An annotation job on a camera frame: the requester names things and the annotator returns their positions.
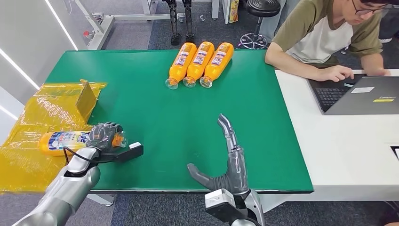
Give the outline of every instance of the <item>orange juice bottle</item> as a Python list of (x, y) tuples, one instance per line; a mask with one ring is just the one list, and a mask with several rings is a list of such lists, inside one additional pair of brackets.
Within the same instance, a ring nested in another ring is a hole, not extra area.
[[(70, 148), (77, 152), (79, 149), (86, 147), (86, 142), (90, 131), (66, 131), (66, 132), (49, 132), (45, 133), (38, 142), (39, 150), (52, 156), (64, 156), (64, 147)], [(125, 147), (128, 140), (125, 137), (125, 132), (118, 132), (112, 140), (113, 147)]]
[(192, 59), (191, 64), (187, 68), (187, 77), (183, 79), (185, 86), (189, 88), (193, 88), (195, 86), (195, 82), (202, 77), (205, 66), (208, 64), (214, 51), (215, 47), (209, 41), (201, 43), (195, 54), (195, 57)]
[(183, 44), (169, 69), (169, 78), (165, 81), (169, 89), (177, 89), (179, 82), (186, 76), (188, 65), (191, 63), (196, 51), (195, 44), (190, 42)]
[(205, 75), (199, 82), (205, 88), (210, 88), (212, 82), (219, 78), (227, 63), (233, 56), (234, 46), (230, 43), (223, 42), (215, 51), (211, 61), (205, 67)]

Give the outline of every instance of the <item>t-shirt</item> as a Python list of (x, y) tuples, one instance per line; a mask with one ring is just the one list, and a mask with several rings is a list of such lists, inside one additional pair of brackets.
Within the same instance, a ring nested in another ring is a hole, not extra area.
[(350, 25), (333, 24), (334, 0), (301, 0), (280, 27), (273, 42), (303, 63), (322, 64), (331, 54), (349, 46), (359, 57), (381, 53), (378, 39), (381, 13), (368, 20)]

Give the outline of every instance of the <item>man's hand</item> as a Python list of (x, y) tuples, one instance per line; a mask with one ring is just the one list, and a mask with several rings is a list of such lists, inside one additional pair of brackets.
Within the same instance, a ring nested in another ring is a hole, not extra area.
[(370, 72), (367, 72), (368, 76), (390, 76), (391, 72), (389, 70), (380, 68)]
[(334, 82), (339, 82), (345, 78), (354, 79), (353, 71), (349, 67), (344, 66), (332, 66), (325, 69), (319, 69), (318, 75), (315, 76), (316, 81), (327, 81), (331, 80)]

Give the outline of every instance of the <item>led light strip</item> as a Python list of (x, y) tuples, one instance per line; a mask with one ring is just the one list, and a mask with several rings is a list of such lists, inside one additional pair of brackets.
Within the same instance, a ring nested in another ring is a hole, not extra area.
[(11, 112), (7, 111), (7, 109), (2, 107), (1, 105), (0, 105), (0, 110), (2, 110), (4, 113), (8, 114), (11, 118), (18, 120), (18, 118), (15, 115), (13, 115)]
[(67, 32), (66, 28), (64, 27), (63, 23), (61, 22), (60, 18), (58, 17), (56, 11), (54, 10), (54, 8), (51, 6), (50, 2), (48, 0), (45, 0), (48, 7), (50, 8), (51, 12), (53, 13), (54, 17), (56, 18), (56, 20), (58, 21), (58, 23), (60, 24), (62, 30), (64, 31), (64, 33), (66, 34), (66, 36), (68, 37), (69, 41), (72, 43), (73, 47), (75, 48), (75, 50), (78, 50), (78, 47), (75, 45), (75, 42), (73, 42), (71, 36), (69, 35), (69, 33)]
[(40, 89), (39, 86), (18, 65), (16, 65), (16, 63), (2, 49), (0, 49), (0, 55), (2, 55), (37, 90)]

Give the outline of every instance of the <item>laptop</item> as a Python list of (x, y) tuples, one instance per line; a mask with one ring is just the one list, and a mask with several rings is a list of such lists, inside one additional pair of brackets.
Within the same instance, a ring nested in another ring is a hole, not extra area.
[(339, 82), (308, 80), (326, 115), (399, 114), (399, 76), (366, 76)]

